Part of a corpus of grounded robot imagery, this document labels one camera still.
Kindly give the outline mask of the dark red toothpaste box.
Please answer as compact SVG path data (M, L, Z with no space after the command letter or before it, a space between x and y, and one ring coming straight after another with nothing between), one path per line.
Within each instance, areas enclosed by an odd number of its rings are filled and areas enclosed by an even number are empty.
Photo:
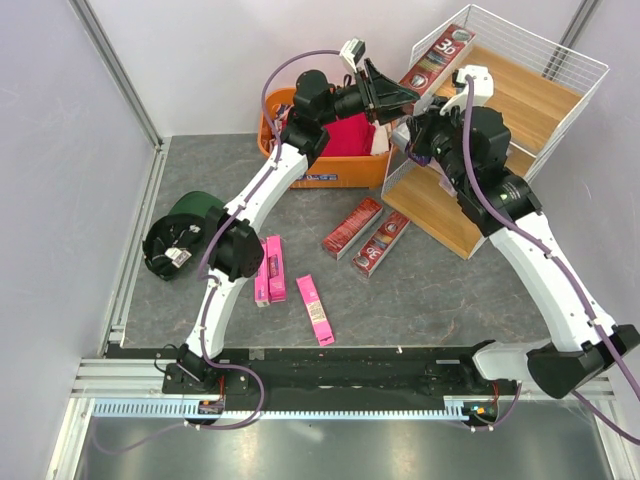
M364 198L322 241L324 251L340 260L353 244L381 216L383 206L372 197Z

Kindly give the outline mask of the purple white toothpaste box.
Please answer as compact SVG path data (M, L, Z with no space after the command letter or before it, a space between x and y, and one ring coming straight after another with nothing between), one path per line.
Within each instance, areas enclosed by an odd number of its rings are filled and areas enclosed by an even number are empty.
M391 133L391 142L400 150L405 151L410 144L411 135L406 123L395 127Z

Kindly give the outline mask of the silver toothpaste box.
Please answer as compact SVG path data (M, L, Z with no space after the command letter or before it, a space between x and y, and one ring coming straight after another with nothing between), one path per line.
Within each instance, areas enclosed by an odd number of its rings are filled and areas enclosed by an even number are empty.
M455 197L457 195L455 188L449 181L449 179L444 175L440 175L439 186L451 197Z

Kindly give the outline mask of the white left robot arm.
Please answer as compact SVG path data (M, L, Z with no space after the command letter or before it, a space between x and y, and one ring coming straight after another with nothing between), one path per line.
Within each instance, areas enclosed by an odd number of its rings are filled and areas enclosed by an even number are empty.
M230 202L211 208L205 223L212 234L198 267L206 283L196 324L185 344L192 360L185 382L208 393L219 382L216 357L245 282L258 271L264 251L258 233L292 183L305 174L329 142L327 126L362 114L381 125L403 116L419 94L380 73L371 60L353 72L353 84L338 87L319 70L303 72L295 84L292 108L276 147L244 189Z

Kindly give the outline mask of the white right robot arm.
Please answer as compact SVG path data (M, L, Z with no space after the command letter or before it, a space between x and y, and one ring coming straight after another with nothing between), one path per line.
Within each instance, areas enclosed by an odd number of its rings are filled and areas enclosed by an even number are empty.
M562 399L638 348L639 331L601 308L555 241L542 205L523 177L507 167L511 132L500 112L486 106L446 105L434 97L406 121L404 150L434 162L450 182L463 214L514 269L549 333L540 345L487 341L458 368L467 392L494 380L531 379Z

